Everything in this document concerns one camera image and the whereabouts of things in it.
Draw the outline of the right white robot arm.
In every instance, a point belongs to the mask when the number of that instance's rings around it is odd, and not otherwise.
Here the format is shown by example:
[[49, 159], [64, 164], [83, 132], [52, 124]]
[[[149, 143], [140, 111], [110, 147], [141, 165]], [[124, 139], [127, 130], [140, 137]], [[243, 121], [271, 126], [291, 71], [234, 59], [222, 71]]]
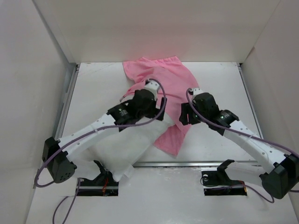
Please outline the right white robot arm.
[[220, 110], [213, 95], [199, 88], [186, 91], [181, 105], [182, 125], [205, 123], [222, 137], [248, 153], [258, 166], [227, 159], [216, 170], [204, 172], [204, 186], [222, 190], [249, 182], [263, 187], [273, 199], [282, 199], [299, 182], [298, 153], [278, 143], [259, 138], [230, 110]]

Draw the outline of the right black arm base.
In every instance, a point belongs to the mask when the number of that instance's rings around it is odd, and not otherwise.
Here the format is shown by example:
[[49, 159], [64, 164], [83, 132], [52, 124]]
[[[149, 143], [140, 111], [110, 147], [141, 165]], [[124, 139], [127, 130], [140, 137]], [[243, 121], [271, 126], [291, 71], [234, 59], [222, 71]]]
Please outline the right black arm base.
[[226, 169], [234, 160], [228, 159], [216, 169], [204, 169], [201, 171], [201, 180], [206, 187], [233, 186], [243, 184], [242, 181], [232, 180], [226, 173]]

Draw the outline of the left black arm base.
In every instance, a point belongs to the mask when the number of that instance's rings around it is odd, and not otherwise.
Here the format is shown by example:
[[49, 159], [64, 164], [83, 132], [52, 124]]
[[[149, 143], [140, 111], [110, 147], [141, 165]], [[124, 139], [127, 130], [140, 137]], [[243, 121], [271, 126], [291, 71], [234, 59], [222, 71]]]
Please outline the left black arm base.
[[114, 181], [113, 175], [110, 171], [106, 170], [102, 164], [94, 160], [99, 174], [92, 180], [81, 177], [80, 188], [84, 190], [118, 190], [119, 183]]

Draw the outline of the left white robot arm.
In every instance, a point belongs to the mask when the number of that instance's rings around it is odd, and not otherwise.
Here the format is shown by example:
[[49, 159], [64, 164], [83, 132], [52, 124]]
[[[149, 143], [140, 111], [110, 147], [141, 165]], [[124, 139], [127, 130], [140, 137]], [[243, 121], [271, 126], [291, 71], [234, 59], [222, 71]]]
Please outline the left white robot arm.
[[121, 132], [128, 127], [136, 127], [139, 120], [146, 117], [150, 122], [163, 120], [167, 98], [161, 98], [157, 108], [157, 98], [147, 89], [136, 90], [132, 99], [112, 107], [95, 122], [80, 131], [59, 140], [49, 137], [44, 142], [43, 165], [37, 172], [35, 184], [44, 168], [53, 183], [62, 183], [75, 174], [78, 166], [73, 162], [78, 154], [102, 139]]

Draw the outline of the white pillow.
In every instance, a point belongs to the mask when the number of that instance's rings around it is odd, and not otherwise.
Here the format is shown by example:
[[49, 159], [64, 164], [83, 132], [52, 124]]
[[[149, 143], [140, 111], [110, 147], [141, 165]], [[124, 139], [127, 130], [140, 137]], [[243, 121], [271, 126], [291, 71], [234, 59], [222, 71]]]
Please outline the white pillow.
[[74, 177], [94, 180], [103, 174], [95, 161], [99, 161], [105, 170], [111, 172], [116, 182], [124, 175], [131, 176], [133, 164], [174, 124], [166, 115], [162, 121], [154, 120], [143, 126], [128, 127], [104, 138], [84, 151], [81, 159], [74, 161], [77, 166]]

